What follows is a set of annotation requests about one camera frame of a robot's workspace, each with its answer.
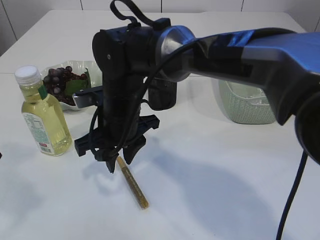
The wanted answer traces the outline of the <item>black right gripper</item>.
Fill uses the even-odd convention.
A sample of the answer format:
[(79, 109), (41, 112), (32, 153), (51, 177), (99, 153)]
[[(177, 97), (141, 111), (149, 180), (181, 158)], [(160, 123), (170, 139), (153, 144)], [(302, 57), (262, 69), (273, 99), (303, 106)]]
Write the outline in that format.
[[(124, 160), (128, 165), (132, 163), (138, 151), (145, 146), (144, 134), (150, 129), (157, 129), (159, 124), (160, 120), (154, 114), (140, 116), (136, 113), (128, 137), (121, 147)], [(106, 123), (103, 127), (98, 126), (91, 133), (76, 139), (74, 147), (78, 156), (84, 156), (87, 151), (97, 148), (94, 158), (99, 162), (105, 162), (108, 171), (113, 174), (118, 154), (109, 155), (109, 153), (120, 143), (124, 126), (125, 120), (116, 118), (114, 123)]]

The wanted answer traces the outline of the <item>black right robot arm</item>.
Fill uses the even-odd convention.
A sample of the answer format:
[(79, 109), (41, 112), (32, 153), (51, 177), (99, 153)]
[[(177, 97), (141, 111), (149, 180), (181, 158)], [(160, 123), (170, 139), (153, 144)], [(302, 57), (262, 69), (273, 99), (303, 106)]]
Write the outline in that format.
[(320, 160), (320, 35), (260, 28), (196, 38), (185, 26), (159, 19), (141, 26), (102, 29), (92, 40), (102, 86), (76, 94), (97, 106), (89, 133), (77, 139), (79, 156), (91, 151), (113, 173), (119, 152), (130, 164), (145, 145), (145, 132), (159, 119), (141, 116), (151, 89), (164, 96), (163, 83), (190, 74), (260, 88), (276, 121), (295, 116), (296, 137), (315, 162)]

